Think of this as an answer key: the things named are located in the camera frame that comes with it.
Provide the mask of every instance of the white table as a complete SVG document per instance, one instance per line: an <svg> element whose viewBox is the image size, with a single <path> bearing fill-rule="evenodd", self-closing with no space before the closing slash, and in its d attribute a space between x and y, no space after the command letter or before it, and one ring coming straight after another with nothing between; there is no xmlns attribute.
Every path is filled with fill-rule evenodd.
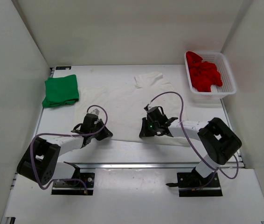
<svg viewBox="0 0 264 224"><path fill-rule="evenodd" d="M80 87L131 85L135 75L152 71L162 72L183 95L189 119L204 121L219 117L227 122L220 101L209 107L190 102L184 65L73 66L71 70L56 70L54 77L76 74ZM66 133L72 129L73 114L73 106L45 109L37 132ZM206 154L199 142L195 145L201 154ZM165 183L176 182L177 172L190 171L199 162L189 147L93 141L81 150L61 156L59 161L95 168L94 195L53 196L51 188L43 191L36 183L18 175L6 217L15 217L15 224L261 224L264 221L264 197L252 169L240 169L235 180L219 173L223 197L179 198L177 188L168 188ZM234 166L234 160L227 164ZM235 169L225 171L233 175Z"/></svg>
<svg viewBox="0 0 264 224"><path fill-rule="evenodd" d="M227 123L221 101L210 105L191 102L186 68L184 65L108 65L108 66L72 66L71 70L55 70L53 77L77 75L78 87L135 85L134 76L153 71L163 73L185 101L189 120L209 121L213 117L221 118ZM74 105L46 108L43 110L38 133L68 133L73 129ZM193 141L201 155L206 150L199 141ZM81 150L62 155L59 161L76 163L193 163L199 158L190 147L164 146L116 140L93 140Z"/></svg>

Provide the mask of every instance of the green towel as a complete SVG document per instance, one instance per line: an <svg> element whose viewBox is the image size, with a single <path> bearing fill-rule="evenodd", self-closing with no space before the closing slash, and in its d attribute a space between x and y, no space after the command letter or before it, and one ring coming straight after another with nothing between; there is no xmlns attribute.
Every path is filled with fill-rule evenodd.
<svg viewBox="0 0 264 224"><path fill-rule="evenodd" d="M62 78L49 77L45 81L46 97L42 102L43 107L56 107L72 105L79 100L76 75Z"/></svg>

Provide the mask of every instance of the plastic basket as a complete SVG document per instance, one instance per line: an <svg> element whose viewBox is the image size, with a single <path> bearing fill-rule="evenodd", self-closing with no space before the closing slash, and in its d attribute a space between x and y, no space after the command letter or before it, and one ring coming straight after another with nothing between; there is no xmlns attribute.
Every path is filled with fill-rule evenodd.
<svg viewBox="0 0 264 224"><path fill-rule="evenodd" d="M197 89L194 88L191 84L189 68L185 53L184 54L185 65L186 65L192 99L216 100L216 99L222 99L227 95L234 94L236 92L236 83L226 57L222 53L218 53L218 52L206 52L206 51L194 51L194 52L203 58L203 62L211 62L216 65L218 72L220 72L221 74L221 80L223 85L221 87L212 85L211 92L197 91Z"/></svg>

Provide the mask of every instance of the red clothing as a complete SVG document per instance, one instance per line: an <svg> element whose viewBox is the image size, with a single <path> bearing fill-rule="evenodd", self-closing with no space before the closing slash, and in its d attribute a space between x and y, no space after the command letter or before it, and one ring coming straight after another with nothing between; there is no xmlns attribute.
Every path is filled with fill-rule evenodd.
<svg viewBox="0 0 264 224"><path fill-rule="evenodd" d="M186 53L191 83L199 92L211 92L211 85L222 86L221 75L214 63L202 62L192 51Z"/></svg>

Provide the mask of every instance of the purple cable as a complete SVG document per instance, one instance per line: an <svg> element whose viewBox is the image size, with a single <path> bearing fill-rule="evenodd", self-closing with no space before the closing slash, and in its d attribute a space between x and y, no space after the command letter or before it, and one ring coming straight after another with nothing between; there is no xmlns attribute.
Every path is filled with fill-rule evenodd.
<svg viewBox="0 0 264 224"><path fill-rule="evenodd" d="M189 138L189 136L188 136L188 134L187 134L187 132L186 132L186 130L185 130L185 128L184 128L184 125L183 125L183 122L182 122L182 113L183 113L183 110L184 110L184 100L183 100L183 97L179 94L179 93L177 93L177 92L174 92L174 91L167 91L167 92L163 92L163 93L161 93L161 94L159 94L159 95L157 95L156 97L154 97L150 102L149 102L149 104L147 105L147 106L149 106L156 98L158 98L159 96L162 96L162 95L164 95L164 94L167 94L167 93L173 93L173 94L176 94L176 95L178 95L179 97L180 97L180 99L181 99L181 102L182 102L182 108L181 108L181 112L180 112L180 117L179 117L179 119L180 119L180 125L181 125L181 128L182 128L182 130L183 130L183 132L184 132L184 135L185 135L185 138L187 139L187 141L189 142L189 145L192 147L192 149L194 150L194 152L196 153L196 155L201 159L201 161L203 161L206 165L207 165L207 167L209 167L211 170L213 170L213 171L217 171L218 169L214 169L210 164L208 164L208 162L207 161L205 161L205 159L199 154L199 152L197 151L197 149L194 147L194 145L192 144L192 142L191 142L191 140L190 140L190 138ZM235 155L233 155L234 156L234 158L236 159L236 174L235 174L235 176L234 177L229 177L229 176L227 176L226 175L226 173L224 173L223 171L222 171L222 169L221 168L219 168L219 170L222 172L222 174L223 175L225 175L227 178L229 178L229 179L235 179L237 176L238 176L238 173L239 173L239 162L238 162L238 159L236 158L236 156Z"/></svg>
<svg viewBox="0 0 264 224"><path fill-rule="evenodd" d="M238 161L238 159L236 158L235 155L233 155L233 156L234 156L234 158L236 160L236 174L233 177L227 176L227 174L224 173L221 168L219 168L219 170L221 171L221 173L223 175L225 175L227 178L231 179L231 180L234 180L238 176L238 173L239 173L239 161Z"/></svg>
<svg viewBox="0 0 264 224"><path fill-rule="evenodd" d="M102 109L102 110L104 111L104 113L105 113L105 115L106 115L106 121L105 121L104 125L103 125L98 131L96 131L96 132L94 132L94 133L89 133L89 134L74 134L74 135L71 135L71 134L55 134L55 133L41 133L41 134L37 134L37 135L32 139L32 141L31 141L31 143L30 143L30 160L31 160L31 165L32 165L33 172L34 172L34 175L35 175L35 179L36 179L38 185L40 186L40 188L41 188L42 190L46 190L46 189L48 189L49 185L50 185L53 181L58 181L58 180L60 180L60 181L79 181L79 182L81 182L81 183L83 184L83 186L84 186L84 191L85 191L86 194L87 194L87 187L86 187L85 183L84 183L82 180L80 180L80 179L54 179L54 180L49 181L49 183L47 184L47 186L44 187L44 186L41 184L41 181L40 181L39 175L38 175L38 173L37 173L37 169L36 169L36 167L35 167L35 159L34 159L34 142L35 142L36 138L38 138L38 137L40 137L40 136L43 136L43 135L62 136L62 137L87 137L87 136L91 136L91 135L98 134L98 133L99 133L100 131L102 131L103 128L106 126L107 121L108 121L108 115L107 115L106 110L105 110L104 108L98 106L98 105L92 105L92 106L90 106L90 107L87 109L86 112L88 112L89 109L92 108L92 107L99 107L100 109Z"/></svg>

